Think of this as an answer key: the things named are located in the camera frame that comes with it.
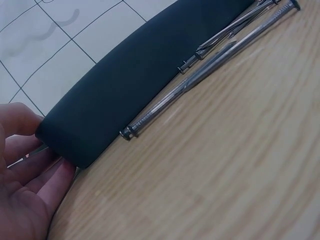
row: floor tile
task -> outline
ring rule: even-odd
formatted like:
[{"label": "floor tile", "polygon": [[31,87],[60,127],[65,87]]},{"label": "floor tile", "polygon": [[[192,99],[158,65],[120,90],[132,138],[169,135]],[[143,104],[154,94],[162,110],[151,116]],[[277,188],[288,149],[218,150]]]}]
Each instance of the floor tile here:
[{"label": "floor tile", "polygon": [[36,108],[36,106],[30,101],[27,95],[20,90],[12,99],[11,103],[23,103],[28,108],[30,108],[34,113],[42,116],[41,112]]},{"label": "floor tile", "polygon": [[125,0],[146,21],[175,3],[177,0]]},{"label": "floor tile", "polygon": [[22,86],[32,73],[69,40],[69,37],[35,6],[0,33],[0,60]]},{"label": "floor tile", "polygon": [[34,5],[34,0],[0,0],[0,31]]},{"label": "floor tile", "polygon": [[23,90],[46,115],[93,66],[71,41],[29,79]]},{"label": "floor tile", "polygon": [[0,63],[0,104],[7,104],[18,90],[19,86]]},{"label": "floor tile", "polygon": [[98,16],[121,0],[46,0],[40,6],[74,37]]},{"label": "floor tile", "polygon": [[144,23],[122,2],[99,17],[74,40],[98,62]]}]

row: tile grout line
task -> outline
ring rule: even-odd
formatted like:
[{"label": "tile grout line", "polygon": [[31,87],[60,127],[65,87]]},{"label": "tile grout line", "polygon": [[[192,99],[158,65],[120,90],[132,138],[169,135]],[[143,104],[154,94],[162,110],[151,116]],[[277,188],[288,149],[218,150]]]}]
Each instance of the tile grout line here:
[{"label": "tile grout line", "polygon": [[19,87],[19,90],[13,95],[13,97],[10,99],[10,101],[8,103],[11,103],[12,100],[17,96],[18,92],[20,92],[21,87]]},{"label": "tile grout line", "polygon": [[103,12],[102,14],[100,14],[97,18],[95,18],[92,22],[90,22],[87,26],[84,27],[84,29],[82,29],[80,32],[78,32],[74,37],[72,37],[71,39],[74,39],[76,36],[78,36],[80,33],[82,33],[87,27],[89,27],[91,24],[93,24],[96,20],[98,20],[100,17],[102,17],[104,14],[106,14],[108,11],[110,11],[111,9],[113,9],[114,7],[118,6],[120,3],[122,3],[123,1],[119,1],[117,4],[113,5],[112,7],[110,7],[108,10],[106,10],[105,12]]},{"label": "tile grout line", "polygon": [[147,20],[145,20],[133,7],[131,7],[125,0],[122,0],[122,2],[124,2],[129,8],[131,8],[136,14],[139,15],[140,18],[142,18],[145,22],[147,22]]},{"label": "tile grout line", "polygon": [[67,34],[67,32],[66,32],[65,30],[63,30],[63,28],[62,28],[59,24],[57,24],[57,22],[46,12],[38,3],[36,3],[36,4],[37,4],[38,7],[51,19],[51,21],[53,21],[53,22],[61,29],[61,31],[63,31],[64,34],[67,35],[68,38],[78,46],[78,48],[80,48],[95,64],[97,64],[96,61],[95,61],[86,51],[84,51],[84,50],[79,46],[79,44],[76,43],[76,42],[72,39],[72,37],[70,37],[69,34]]},{"label": "tile grout line", "polygon": [[57,55],[57,53],[59,53],[68,43],[70,43],[72,40],[69,39],[69,41],[67,41],[62,47],[60,47],[58,49],[58,51],[56,51],[50,58],[48,58],[48,60],[46,60],[43,64],[41,64],[41,66],[39,66],[28,78],[27,80],[24,82],[24,84],[21,86],[21,89],[26,85],[26,83],[30,80],[30,78],[36,73],[38,72],[38,70],[40,68],[42,68],[47,62],[49,62],[51,59],[54,58],[55,55]]},{"label": "tile grout line", "polygon": [[39,109],[39,107],[31,100],[31,98],[25,93],[25,91],[22,89],[22,86],[20,86],[18,84],[18,82],[15,80],[14,76],[12,76],[12,74],[9,72],[9,70],[6,68],[6,66],[2,63],[2,61],[0,60],[1,65],[4,67],[4,69],[7,71],[7,73],[11,76],[11,78],[13,79],[13,81],[17,84],[17,86],[19,87],[19,90],[13,95],[13,97],[10,99],[9,103],[12,102],[12,100],[17,96],[17,94],[22,91],[26,97],[30,100],[30,102],[35,106],[35,108],[43,115],[43,112]]},{"label": "tile grout line", "polygon": [[26,92],[21,88],[21,91],[26,95],[26,97],[30,100],[30,102],[35,106],[35,108],[42,114],[42,116],[45,116],[44,113],[40,110],[40,108],[34,103],[34,101],[31,100],[31,98],[26,94]]},{"label": "tile grout line", "polygon": [[9,70],[7,69],[7,67],[4,65],[4,63],[1,60],[0,60],[0,64],[4,67],[4,69],[7,71],[7,73],[10,75],[10,77],[13,79],[13,81],[18,85],[18,87],[21,88],[19,83],[15,80],[14,76],[12,76],[12,74],[9,72]]},{"label": "tile grout line", "polygon": [[5,30],[10,24],[12,24],[15,20],[17,20],[18,18],[20,18],[23,14],[25,14],[26,12],[28,12],[30,9],[34,8],[35,6],[37,6],[37,4],[29,7],[27,10],[25,10],[23,13],[21,13],[19,16],[17,16],[15,19],[13,19],[11,22],[9,22],[6,26],[4,26],[1,30],[0,33]]}]

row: black rubber strip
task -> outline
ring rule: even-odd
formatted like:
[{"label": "black rubber strip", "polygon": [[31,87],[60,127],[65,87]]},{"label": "black rubber strip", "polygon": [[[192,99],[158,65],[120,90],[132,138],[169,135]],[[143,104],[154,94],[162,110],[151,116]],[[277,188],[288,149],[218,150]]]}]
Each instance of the black rubber strip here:
[{"label": "black rubber strip", "polygon": [[178,0],[80,79],[44,118],[36,136],[76,166],[87,168],[198,46],[253,2]]}]

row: wooden table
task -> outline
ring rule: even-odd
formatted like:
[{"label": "wooden table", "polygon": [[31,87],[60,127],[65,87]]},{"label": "wooden table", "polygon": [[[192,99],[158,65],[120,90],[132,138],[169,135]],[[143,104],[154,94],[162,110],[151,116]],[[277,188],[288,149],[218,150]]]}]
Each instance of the wooden table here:
[{"label": "wooden table", "polygon": [[140,138],[114,141],[48,239],[319,240],[320,1],[300,4]]}]

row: metal rod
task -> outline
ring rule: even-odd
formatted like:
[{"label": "metal rod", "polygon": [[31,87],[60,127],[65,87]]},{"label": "metal rod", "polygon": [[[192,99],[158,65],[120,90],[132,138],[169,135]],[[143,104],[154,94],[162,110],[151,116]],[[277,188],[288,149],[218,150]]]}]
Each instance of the metal rod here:
[{"label": "metal rod", "polygon": [[130,141],[133,137],[138,137],[139,131],[147,126],[153,119],[155,119],[166,107],[172,104],[176,99],[182,96],[194,88],[201,81],[206,79],[215,70],[220,68],[232,57],[240,53],[248,44],[256,39],[260,34],[270,28],[283,16],[289,13],[292,9],[300,10],[300,6],[296,0],[290,0],[289,3],[284,5],[279,11],[277,11],[266,22],[258,26],[255,30],[249,33],[241,41],[236,43],[233,47],[227,50],[218,58],[210,58],[206,61],[197,71],[183,80],[177,87],[175,87],[170,93],[168,93],[160,102],[158,102],[150,111],[148,111],[142,118],[140,118],[133,125],[127,126],[124,130],[120,131],[121,136]]},{"label": "metal rod", "polygon": [[231,23],[230,25],[228,25],[226,28],[224,28],[223,30],[221,30],[220,32],[218,32],[216,35],[214,35],[212,38],[210,38],[209,40],[207,40],[206,42],[204,42],[203,44],[201,44],[197,51],[205,49],[207,47],[209,47],[211,44],[213,44],[217,39],[221,38],[221,36],[225,35],[225,34],[229,34],[235,27],[237,27],[238,25],[246,22],[247,20],[249,20],[250,18],[252,18],[253,16],[255,16],[257,13],[260,13],[262,10],[264,10],[265,8],[267,8],[268,6],[272,5],[272,4],[278,4],[281,0],[268,0],[266,2],[264,2],[263,4],[257,6],[255,9],[251,10],[250,12],[248,12],[246,15],[242,16],[241,18],[239,18],[238,20],[236,20],[235,22]]}]

